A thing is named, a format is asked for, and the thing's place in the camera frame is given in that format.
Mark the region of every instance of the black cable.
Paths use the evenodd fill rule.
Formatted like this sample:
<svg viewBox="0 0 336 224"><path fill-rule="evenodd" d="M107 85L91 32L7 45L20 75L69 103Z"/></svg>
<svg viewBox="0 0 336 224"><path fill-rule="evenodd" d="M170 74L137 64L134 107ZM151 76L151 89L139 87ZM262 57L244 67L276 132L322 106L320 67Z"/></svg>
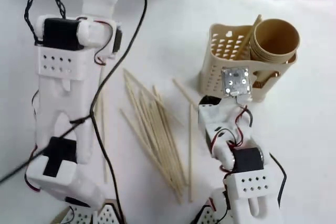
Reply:
<svg viewBox="0 0 336 224"><path fill-rule="evenodd" d="M223 215L223 217L221 217L219 220L217 220L216 224L220 223L226 217L227 212L228 212L228 207L226 206L225 214Z"/></svg>
<svg viewBox="0 0 336 224"><path fill-rule="evenodd" d="M77 128L80 125L80 123L75 124L74 126L72 126L70 129L68 129L65 133L63 133L60 138L63 138L65 136L67 136L71 131L73 131L75 128ZM47 147L43 148L42 150L40 150L37 154L35 154L34 156L32 156L30 159L28 159L27 161L23 162L21 165L19 165L18 167L16 167L14 170L12 170L10 173L8 173L7 175L5 175L4 177L2 177L0 179L0 185L4 182L6 182L8 179L10 179L12 176L14 176L15 174L17 174L20 170L22 170L23 168L25 168L27 165L29 165L30 162L32 162L33 160L35 160L36 158L38 158L40 155L42 155L44 153L44 151L49 147L49 145L47 145Z"/></svg>
<svg viewBox="0 0 336 224"><path fill-rule="evenodd" d="M72 208L72 206L69 206L69 208L71 209L71 212L72 212L72 218L71 218L71 220L69 220L67 222L60 223L60 224L71 224L71 222L74 220L74 218L75 218L75 211Z"/></svg>
<svg viewBox="0 0 336 224"><path fill-rule="evenodd" d="M38 90L36 90L36 92L34 93L33 97L31 98L31 106L33 107L33 110L34 110L34 115L36 115L36 110L34 108L34 100L35 100L35 97L37 96L38 94Z"/></svg>
<svg viewBox="0 0 336 224"><path fill-rule="evenodd" d="M103 79L103 81L99 85L99 87L97 89L97 92L94 95L93 101L91 103L91 107L90 107L90 116L91 116L91 120L92 120L92 123L93 123L94 131L96 132L97 140L98 140L98 143L100 145L101 151L103 152L104 158L105 158L106 162L108 163L110 171L111 171L111 175L112 175L112 179L113 179L113 184L114 184L114 189L115 189L115 197L116 197L117 205L118 205L118 208L119 208L120 219L122 221L122 224L125 224L126 222L125 222L124 215L123 215L123 212L122 212L122 209L121 209L121 204L120 204L120 199L119 199L119 194L118 194L118 188L117 188L117 180L115 179L115 174L114 174L114 171L113 171L113 168L112 168L112 165L111 165L111 161L110 161L110 159L109 159L109 157L108 157L108 155L106 153L106 150L104 148L104 145L102 143L102 140L101 140L101 137L100 137L100 134L99 134L99 131L98 131L96 119L94 117L94 111L93 110L94 110L95 104L97 103L97 99L98 99L98 96L99 96L102 88L104 87L104 85L106 84L106 82L109 80L109 78L111 77L111 75L115 72L115 70L117 69L117 67L125 59L125 57L127 56L127 54L129 53L129 51L130 51L130 49L131 49L131 47L133 45L133 42L134 42L135 38L137 37L139 29L140 29L140 27L142 25L143 19L144 19L145 14L146 14L146 10L147 10L147 0L144 0L144 8L143 8L143 11L142 11L142 15L140 17L138 26L135 29L133 37L132 37L129 45L126 48L126 51L124 52L124 54L122 55L122 57L118 60L118 62L114 65L114 67L112 68L112 70L106 75L106 77Z"/></svg>
<svg viewBox="0 0 336 224"><path fill-rule="evenodd" d="M33 25L29 20L29 10L30 10L30 8L33 4L33 1L34 0L28 0L27 1L27 6L26 6L26 9L25 9L24 19L25 19L30 31L33 33L34 41L35 41L35 44L37 45L37 44L42 44L43 41L38 40L38 37L37 37L37 35L34 31ZM55 2L56 2L56 5L59 8L59 13L61 14L62 18L66 18L66 10L65 10L65 6L62 3L62 1L61 0L55 0Z"/></svg>
<svg viewBox="0 0 336 224"><path fill-rule="evenodd" d="M101 66L105 66L106 65L106 63L105 62L103 62L99 57L98 57L98 60L100 60L101 62L97 62L97 59L96 59L96 57L97 57L97 54L98 53L100 53L109 43L110 43L110 41L111 41L111 39L112 39L112 37L113 37L113 27L109 24L109 23L107 23L107 22L105 22L105 21L100 21L100 20L95 20L94 22L97 22L97 23L101 23L101 24L104 24L104 25L107 25L107 26L109 26L110 27L110 31L111 31L111 33L110 33L110 36L109 36L109 38L108 38L108 40L106 41L106 43L104 44L104 46L102 47L102 48L100 48L95 54L94 54L94 62L96 63L96 64L98 64L98 65L101 65Z"/></svg>
<svg viewBox="0 0 336 224"><path fill-rule="evenodd" d="M285 188L285 184L286 184L286 180L287 180L287 174L285 172L285 169L279 163L279 161L271 153L269 153L269 155L274 160L274 162L279 166L280 170L282 171L282 174L284 175L284 178L283 178L282 183L281 183L280 191L279 191L279 194L278 194L278 204L279 204L279 207L280 207L282 193L284 192L283 190Z"/></svg>

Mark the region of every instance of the white plastic part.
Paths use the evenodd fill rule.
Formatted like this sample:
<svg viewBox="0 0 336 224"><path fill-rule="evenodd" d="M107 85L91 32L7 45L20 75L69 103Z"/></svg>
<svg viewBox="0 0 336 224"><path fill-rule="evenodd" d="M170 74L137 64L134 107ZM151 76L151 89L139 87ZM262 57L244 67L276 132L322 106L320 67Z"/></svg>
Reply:
<svg viewBox="0 0 336 224"><path fill-rule="evenodd" d="M71 209L64 216L61 223L69 224L119 224L114 208L111 205L104 205L103 209L92 212L92 209L78 206L71 206L74 210L75 217L72 219L73 212Z"/></svg>
<svg viewBox="0 0 336 224"><path fill-rule="evenodd" d="M97 212L93 215L93 224L119 224L114 208L106 204L97 216Z"/></svg>
<svg viewBox="0 0 336 224"><path fill-rule="evenodd" d="M38 47L38 51L40 97L39 110L36 114L36 144L41 149L46 147L50 138L54 136L55 123L61 112L70 120L83 118L89 114L98 87L99 66L93 62L94 49L67 51ZM70 80L70 91L65 90L62 80ZM86 120L78 126L75 135L77 162L86 164L92 153L91 121Z"/></svg>
<svg viewBox="0 0 336 224"><path fill-rule="evenodd" d="M108 27L101 23L82 20L77 30L78 42L85 47L102 47L107 41L104 35L111 33L105 29Z"/></svg>
<svg viewBox="0 0 336 224"><path fill-rule="evenodd" d="M225 181L235 224L282 224L277 188L268 166L229 175Z"/></svg>
<svg viewBox="0 0 336 224"><path fill-rule="evenodd" d="M41 15L41 16L39 16L37 18L34 30L35 30L36 36L39 39L43 38L43 34L44 34L44 21L46 20L46 18L59 18L59 17L56 16L56 15Z"/></svg>
<svg viewBox="0 0 336 224"><path fill-rule="evenodd" d="M94 49L69 51L38 47L37 74L66 80L84 80L92 65Z"/></svg>
<svg viewBox="0 0 336 224"><path fill-rule="evenodd" d="M251 26L225 26L221 24L213 24L210 27L208 46L200 73L199 88L202 94L222 97L222 68L248 67L253 84L252 98L254 101L261 102L271 87L296 62L296 55L284 64L250 60L248 44L242 49L240 57L237 59L236 54L250 29ZM274 74L264 82L257 82L258 71L263 70L272 71Z"/></svg>
<svg viewBox="0 0 336 224"><path fill-rule="evenodd" d="M68 223L69 224L90 224L92 218L92 209L78 206L71 206L74 212L69 209L67 214L64 216L63 220L60 223Z"/></svg>
<svg viewBox="0 0 336 224"><path fill-rule="evenodd" d="M74 162L63 160L56 177L44 175L49 158L40 156L27 169L29 180L59 200L71 197L98 210L105 201L102 190L79 169Z"/></svg>
<svg viewBox="0 0 336 224"><path fill-rule="evenodd" d="M118 0L83 0L82 14L111 19Z"/></svg>

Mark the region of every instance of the white table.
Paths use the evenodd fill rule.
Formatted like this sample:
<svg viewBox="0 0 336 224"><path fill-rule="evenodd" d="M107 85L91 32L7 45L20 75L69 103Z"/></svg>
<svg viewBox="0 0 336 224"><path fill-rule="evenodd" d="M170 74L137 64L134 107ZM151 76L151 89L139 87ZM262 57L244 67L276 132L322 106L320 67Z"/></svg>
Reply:
<svg viewBox="0 0 336 224"><path fill-rule="evenodd" d="M63 0L68 16L77 16L81 0ZM26 0L0 0L0 176L24 161L34 144L30 99L37 89L33 37L23 14ZM114 18L123 23L125 49L138 23L143 0L119 0ZM36 0L31 17L58 10L53 0ZM268 93L252 105L254 132L287 171L281 211L285 223L334 223L334 114L336 69L336 0L149 0L148 12L127 59L108 82L110 135L108 153L117 175L128 223L189 223L211 191L222 186L223 174L211 159L202 137L195 140L196 200L178 205L160 174L144 155L135 135L119 113L131 113L123 83L126 67L147 86L157 85L167 106L187 124L188 105L171 82L173 77L193 87L201 69L211 24L252 24L282 18L299 31L298 62ZM187 128L174 133L187 164ZM102 180L102 157L97 144L87 170ZM20 172L0 187L1 223L49 223L66 204L42 192L36 194ZM281 172L277 173L279 185ZM104 186L107 196L114 190Z"/></svg>

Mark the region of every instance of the red wire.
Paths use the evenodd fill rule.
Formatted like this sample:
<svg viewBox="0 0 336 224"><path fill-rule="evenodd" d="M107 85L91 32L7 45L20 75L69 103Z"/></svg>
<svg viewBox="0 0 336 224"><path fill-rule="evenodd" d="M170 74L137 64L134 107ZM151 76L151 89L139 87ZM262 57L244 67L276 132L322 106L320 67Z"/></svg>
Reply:
<svg viewBox="0 0 336 224"><path fill-rule="evenodd" d="M37 145L35 144L35 147L34 147L32 153L30 154L29 160L31 160L31 158L33 157L33 154L34 154L34 152L35 152L36 150L37 150ZM28 181L28 179L27 179L27 169L26 169L26 171L25 171L25 177L24 177L24 178L25 178L25 182L26 182L27 186L28 186L31 190L33 190L33 191L39 193L39 192L41 191L41 189L36 188L36 187L33 186L31 183L29 183L29 181Z"/></svg>
<svg viewBox="0 0 336 224"><path fill-rule="evenodd" d="M242 130L240 129L240 127L239 127L239 125L238 125L238 121L239 121L240 118L243 116L243 114L246 112L246 110L247 110L247 106L245 106L245 107L243 108L243 110L241 111L241 113L240 113L239 115L237 115L236 120L235 120L235 124L236 124L237 129L238 129L238 132L239 132L239 134L240 134L240 141L239 141L238 144L236 144L235 147L240 147L240 146L242 146L243 143L244 143L244 135L243 135L243 132L242 132Z"/></svg>

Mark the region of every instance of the white robot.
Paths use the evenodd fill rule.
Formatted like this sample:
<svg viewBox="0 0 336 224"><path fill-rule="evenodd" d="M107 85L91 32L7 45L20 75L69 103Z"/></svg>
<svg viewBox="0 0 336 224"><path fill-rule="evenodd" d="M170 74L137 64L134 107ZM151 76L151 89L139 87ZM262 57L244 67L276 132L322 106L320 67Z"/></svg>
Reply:
<svg viewBox="0 0 336 224"><path fill-rule="evenodd" d="M282 224L279 206L287 176L251 135L253 116L241 105L250 98L249 71L223 69L222 83L224 98L204 97L198 108L198 123L212 157L226 172L225 187L212 193L192 224ZM248 121L242 118L244 113L249 115ZM271 159L284 173L279 194Z"/></svg>
<svg viewBox="0 0 336 224"><path fill-rule="evenodd" d="M80 17L40 16L34 27L41 40L36 45L36 145L38 150L49 148L30 163L27 179L59 200L92 210L101 209L105 202L101 189L79 169L90 161L92 122L85 120L75 129L76 141L55 137L54 129L60 113L72 124L90 115L100 65L119 50L121 42L121 30L111 19L116 2L83 0Z"/></svg>

